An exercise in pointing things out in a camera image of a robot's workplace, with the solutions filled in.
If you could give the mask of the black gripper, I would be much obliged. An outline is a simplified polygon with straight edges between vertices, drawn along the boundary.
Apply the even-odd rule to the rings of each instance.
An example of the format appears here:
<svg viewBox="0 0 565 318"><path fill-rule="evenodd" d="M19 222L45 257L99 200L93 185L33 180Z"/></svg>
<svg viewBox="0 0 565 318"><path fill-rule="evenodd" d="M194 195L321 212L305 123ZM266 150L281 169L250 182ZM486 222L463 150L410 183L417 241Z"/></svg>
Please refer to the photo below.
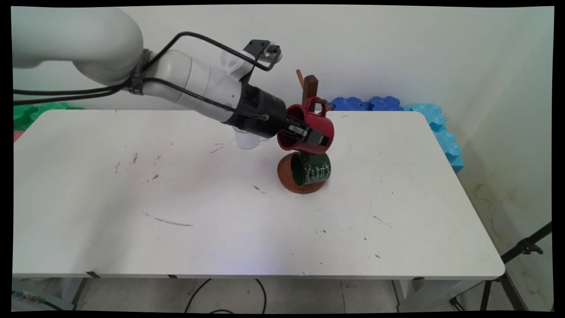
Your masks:
<svg viewBox="0 0 565 318"><path fill-rule="evenodd" d="M327 117L287 118L282 99L248 84L242 88L229 125L264 138L274 137L287 128L289 148L330 147L330 120Z"/></svg>

